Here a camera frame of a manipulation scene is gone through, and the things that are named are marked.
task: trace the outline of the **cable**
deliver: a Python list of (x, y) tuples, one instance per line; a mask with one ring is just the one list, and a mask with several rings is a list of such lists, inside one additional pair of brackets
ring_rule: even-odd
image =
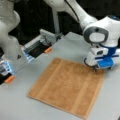
[(75, 14), (75, 16), (76, 16), (76, 18), (77, 18), (77, 21), (80, 22), (79, 17), (78, 17), (78, 15), (77, 15), (77, 13), (75, 12), (75, 10), (72, 8), (72, 6), (68, 3), (67, 0), (64, 0), (64, 1), (65, 1), (65, 2), (68, 4), (68, 6), (72, 9), (73, 13)]

